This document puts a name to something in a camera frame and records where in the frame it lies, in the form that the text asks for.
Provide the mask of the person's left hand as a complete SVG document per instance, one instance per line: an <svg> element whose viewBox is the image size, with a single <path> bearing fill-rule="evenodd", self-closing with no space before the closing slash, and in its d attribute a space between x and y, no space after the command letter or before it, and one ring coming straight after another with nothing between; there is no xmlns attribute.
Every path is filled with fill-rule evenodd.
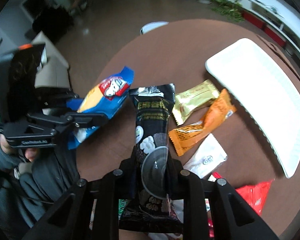
<svg viewBox="0 0 300 240"><path fill-rule="evenodd" d="M23 150L12 148L3 134L0 134L0 147L6 154L22 153L23 156L30 162L34 162L40 154L40 151L37 148L27 148Z"/></svg>

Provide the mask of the grey sleeve left forearm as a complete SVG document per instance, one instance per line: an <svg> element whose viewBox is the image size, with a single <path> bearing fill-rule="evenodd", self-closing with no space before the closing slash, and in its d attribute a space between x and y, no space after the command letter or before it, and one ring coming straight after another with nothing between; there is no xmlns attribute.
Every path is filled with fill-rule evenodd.
<svg viewBox="0 0 300 240"><path fill-rule="evenodd" d="M67 145L38 148L34 162L0 147L0 230L7 239L22 239L76 181L76 151Z"/></svg>

